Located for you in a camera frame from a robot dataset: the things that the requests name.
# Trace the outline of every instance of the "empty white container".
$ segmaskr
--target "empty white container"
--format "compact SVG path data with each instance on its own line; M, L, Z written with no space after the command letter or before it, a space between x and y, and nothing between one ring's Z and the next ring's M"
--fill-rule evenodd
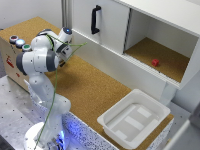
M119 145L126 149L136 149L169 113L169 108L135 89L97 121Z

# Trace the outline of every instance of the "cabinet door handle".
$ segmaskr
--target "cabinet door handle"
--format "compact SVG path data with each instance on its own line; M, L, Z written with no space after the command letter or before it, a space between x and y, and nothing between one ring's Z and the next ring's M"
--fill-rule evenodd
M96 8L92 10L92 24L91 24L91 31L92 34L98 33L100 30L96 28L96 12L101 10L101 7L96 5Z

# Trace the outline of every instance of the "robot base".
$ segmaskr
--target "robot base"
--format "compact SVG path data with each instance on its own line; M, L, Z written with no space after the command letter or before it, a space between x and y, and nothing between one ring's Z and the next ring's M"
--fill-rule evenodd
M57 150L57 148L50 148L47 146L41 146L39 143L38 143L38 146L35 148L35 145L36 145L36 141L34 140L35 136L37 135L37 133L40 131L40 129L43 127L44 123L43 122L40 122L38 124L35 124L34 126L32 126L25 134L25 137L24 137L24 150ZM64 150L67 149L68 145L69 145L69 139L66 139L65 138L65 148Z

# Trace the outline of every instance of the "green cable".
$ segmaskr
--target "green cable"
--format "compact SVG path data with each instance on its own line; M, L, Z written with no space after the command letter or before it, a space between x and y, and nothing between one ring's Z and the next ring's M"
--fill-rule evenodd
M50 40L49 36L51 36L51 35L48 35L48 34L46 35L46 37L48 38L49 42L51 43L51 46L52 46L52 48L53 48L53 51L55 52L53 43L52 43L52 41ZM72 52L72 54L68 57L68 59L66 60L66 62L72 57L72 55L73 55L79 48L81 48L82 46L84 46L84 45L87 44L87 42L85 42L85 43L80 44L80 45L73 45L73 44L64 43L64 42L60 41L59 39L57 39L57 38L55 38L55 37L53 37L53 38L56 39L56 40L58 40L59 42L61 42L61 43L63 43L63 44L66 44L66 45L70 45L70 46L79 46L76 50L74 50L74 51ZM36 145L35 145L34 150L37 148L37 145L38 145L38 143L39 143L39 141L40 141L40 137L41 137L41 135L42 135L42 132L43 132L43 130L44 130L44 127L45 127L45 125L46 125L46 123L47 123L47 120L48 120L49 115L50 115L50 113L51 113L51 110L52 110L52 108L53 108L53 104L54 104L54 101L55 101L55 95L56 95L56 89L57 89L57 72L58 72L58 71L57 71L57 69L56 69L56 80L55 80L55 88L54 88L54 94L53 94L53 102L52 102L52 104L51 104L49 113L48 113L47 118L46 118L46 120L45 120L45 122L44 122L44 125L43 125L43 127L42 127L41 132L40 132L40 135L39 135L39 138L38 138L38 140L37 140L37 143L36 143Z

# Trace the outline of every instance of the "cork surface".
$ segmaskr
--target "cork surface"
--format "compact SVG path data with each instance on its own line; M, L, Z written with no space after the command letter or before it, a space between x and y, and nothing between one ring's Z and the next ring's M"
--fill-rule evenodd
M179 54L149 38L145 38L127 51L128 55L140 60L168 77L181 82L189 58ZM158 59L159 65L154 67L152 60Z
M15 34L23 38L27 44L30 44L36 34L44 28L50 28L57 34L60 31L59 28L36 17L0 31L0 36L9 41L9 37ZM54 84L55 72L46 73L46 75ZM102 126L97 122L97 118L129 92L131 92L131 89L76 55L62 68L58 68L57 93L71 101L70 111L119 149L123 148L104 133ZM137 150L146 149L172 119L173 116L169 115Z

